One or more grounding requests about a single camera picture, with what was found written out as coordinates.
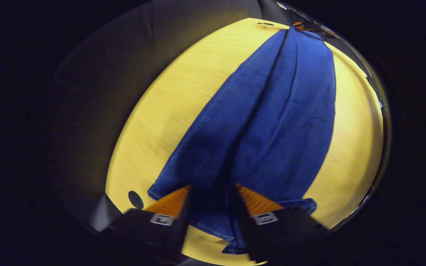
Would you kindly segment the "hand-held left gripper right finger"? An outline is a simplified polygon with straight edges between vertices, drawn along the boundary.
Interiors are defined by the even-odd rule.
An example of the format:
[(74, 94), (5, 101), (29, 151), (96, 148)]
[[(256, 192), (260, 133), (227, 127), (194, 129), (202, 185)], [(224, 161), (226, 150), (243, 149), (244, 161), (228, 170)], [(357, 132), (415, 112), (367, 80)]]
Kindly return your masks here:
[(328, 229), (299, 207), (283, 207), (240, 184), (232, 188), (236, 215), (249, 258), (284, 264), (328, 234)]

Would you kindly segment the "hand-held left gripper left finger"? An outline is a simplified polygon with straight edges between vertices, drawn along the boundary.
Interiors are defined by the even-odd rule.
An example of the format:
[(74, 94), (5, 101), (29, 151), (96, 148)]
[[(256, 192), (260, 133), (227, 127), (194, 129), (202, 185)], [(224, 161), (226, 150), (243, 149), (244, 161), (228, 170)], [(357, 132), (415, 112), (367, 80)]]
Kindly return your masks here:
[(128, 210), (102, 231), (102, 238), (129, 265), (179, 264), (188, 228), (190, 192), (188, 185), (144, 210)]

